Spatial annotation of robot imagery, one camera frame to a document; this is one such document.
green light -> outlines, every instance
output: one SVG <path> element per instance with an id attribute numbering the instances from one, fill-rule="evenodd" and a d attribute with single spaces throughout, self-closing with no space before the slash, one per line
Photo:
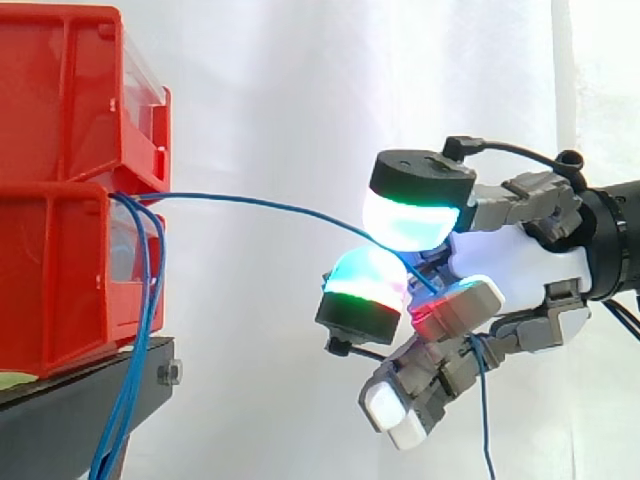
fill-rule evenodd
<path id="1" fill-rule="evenodd" d="M 400 312 L 407 271 L 394 254 L 379 247 L 361 247 L 338 260 L 324 291 L 364 298 Z"/>
<path id="2" fill-rule="evenodd" d="M 421 252 L 442 245 L 458 221 L 452 207 L 404 205 L 367 192 L 363 222 L 367 233 L 398 252 Z"/>

white fingertip pad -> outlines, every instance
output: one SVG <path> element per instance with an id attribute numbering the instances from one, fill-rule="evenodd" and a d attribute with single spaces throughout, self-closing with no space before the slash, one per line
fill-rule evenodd
<path id="1" fill-rule="evenodd" d="M 414 410 L 410 410 L 404 420 L 388 433 L 398 450 L 415 448 L 427 438 L 427 432 L 425 432 Z"/>
<path id="2" fill-rule="evenodd" d="M 387 382 L 376 383 L 364 397 L 364 405 L 380 431 L 400 424 L 407 416 L 404 405 Z"/>

gray joint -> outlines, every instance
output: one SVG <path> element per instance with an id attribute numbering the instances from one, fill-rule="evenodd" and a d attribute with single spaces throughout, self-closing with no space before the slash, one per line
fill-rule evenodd
<path id="1" fill-rule="evenodd" d="M 572 336 L 571 325 L 589 317 L 577 278 L 548 284 L 545 289 L 546 298 L 538 312 L 505 317 L 492 327 L 498 339 L 512 342 L 513 349 L 508 353 L 536 352 L 564 345 Z"/>
<path id="2" fill-rule="evenodd" d="M 543 227 L 567 236 L 579 225 L 581 200 L 569 181 L 553 172 L 523 173 L 499 187 L 476 185 L 473 194 L 477 209 L 471 230 L 495 231 L 503 225 L 551 218 Z"/>

stacked storage bin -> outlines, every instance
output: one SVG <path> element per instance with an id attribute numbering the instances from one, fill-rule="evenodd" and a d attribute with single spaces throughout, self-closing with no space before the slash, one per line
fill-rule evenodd
<path id="1" fill-rule="evenodd" d="M 0 372 L 44 378 L 132 341 L 140 248 L 108 195 L 169 190 L 169 125 L 116 9 L 0 4 Z"/>

black sensor cap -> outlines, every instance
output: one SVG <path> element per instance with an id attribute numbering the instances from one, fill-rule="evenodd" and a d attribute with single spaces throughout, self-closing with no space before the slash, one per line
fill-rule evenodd
<path id="1" fill-rule="evenodd" d="M 429 150 L 385 150 L 378 154 L 369 188 L 377 195 L 419 207 L 467 206 L 476 173 Z"/>

